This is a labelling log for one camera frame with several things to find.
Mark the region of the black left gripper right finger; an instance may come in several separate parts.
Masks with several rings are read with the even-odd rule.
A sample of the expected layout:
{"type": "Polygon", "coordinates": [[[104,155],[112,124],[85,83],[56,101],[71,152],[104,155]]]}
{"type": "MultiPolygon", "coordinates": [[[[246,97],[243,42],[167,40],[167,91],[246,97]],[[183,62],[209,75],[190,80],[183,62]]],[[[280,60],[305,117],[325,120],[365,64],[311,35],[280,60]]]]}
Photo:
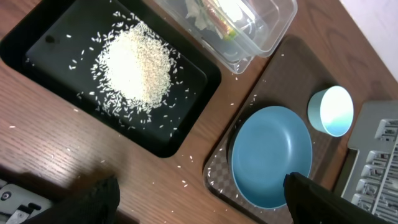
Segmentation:
{"type": "Polygon", "coordinates": [[[284,197],[294,224],[387,224],[298,172],[285,176],[284,197]]]}

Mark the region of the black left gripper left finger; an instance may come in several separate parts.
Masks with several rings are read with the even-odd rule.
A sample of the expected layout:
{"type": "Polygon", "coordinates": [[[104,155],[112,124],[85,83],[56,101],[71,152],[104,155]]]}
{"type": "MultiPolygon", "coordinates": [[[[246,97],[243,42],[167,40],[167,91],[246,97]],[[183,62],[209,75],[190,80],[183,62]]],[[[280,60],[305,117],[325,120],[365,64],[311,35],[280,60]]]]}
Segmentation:
{"type": "Polygon", "coordinates": [[[44,212],[26,220],[27,224],[112,224],[120,203],[116,176],[100,180],[44,212]]]}

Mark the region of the dark blue plate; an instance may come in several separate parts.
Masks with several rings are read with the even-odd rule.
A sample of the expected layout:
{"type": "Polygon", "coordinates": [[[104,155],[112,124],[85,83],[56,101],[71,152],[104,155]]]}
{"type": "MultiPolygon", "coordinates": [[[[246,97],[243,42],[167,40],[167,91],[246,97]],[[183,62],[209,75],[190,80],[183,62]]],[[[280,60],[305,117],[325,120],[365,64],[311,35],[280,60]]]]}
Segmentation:
{"type": "Polygon", "coordinates": [[[275,209],[286,204],[284,179],[312,168],[312,140],[292,110],[268,106],[240,127],[229,152],[230,171],[239,193],[252,205],[275,209]]]}

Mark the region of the light blue bowl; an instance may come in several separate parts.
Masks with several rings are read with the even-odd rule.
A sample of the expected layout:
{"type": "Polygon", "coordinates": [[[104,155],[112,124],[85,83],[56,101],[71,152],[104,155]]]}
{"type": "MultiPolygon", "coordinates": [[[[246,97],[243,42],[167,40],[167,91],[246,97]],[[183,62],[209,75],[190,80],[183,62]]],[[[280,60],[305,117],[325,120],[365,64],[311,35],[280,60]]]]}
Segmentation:
{"type": "Polygon", "coordinates": [[[310,124],[317,131],[341,137],[350,129],[354,118],[353,100],[342,86],[332,86],[314,94],[307,107],[310,124]]]}

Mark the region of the green yellow snack wrapper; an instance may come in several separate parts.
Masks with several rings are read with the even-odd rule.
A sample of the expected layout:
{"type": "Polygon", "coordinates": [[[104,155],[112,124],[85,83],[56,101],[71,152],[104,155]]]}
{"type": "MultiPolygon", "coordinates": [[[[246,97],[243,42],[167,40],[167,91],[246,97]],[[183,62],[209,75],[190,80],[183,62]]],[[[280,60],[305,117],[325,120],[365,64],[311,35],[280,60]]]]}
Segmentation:
{"type": "Polygon", "coordinates": [[[234,40],[237,36],[236,30],[224,17],[225,13],[221,10],[218,1],[202,0],[201,6],[204,10],[205,19],[219,35],[222,40],[234,40]]]}

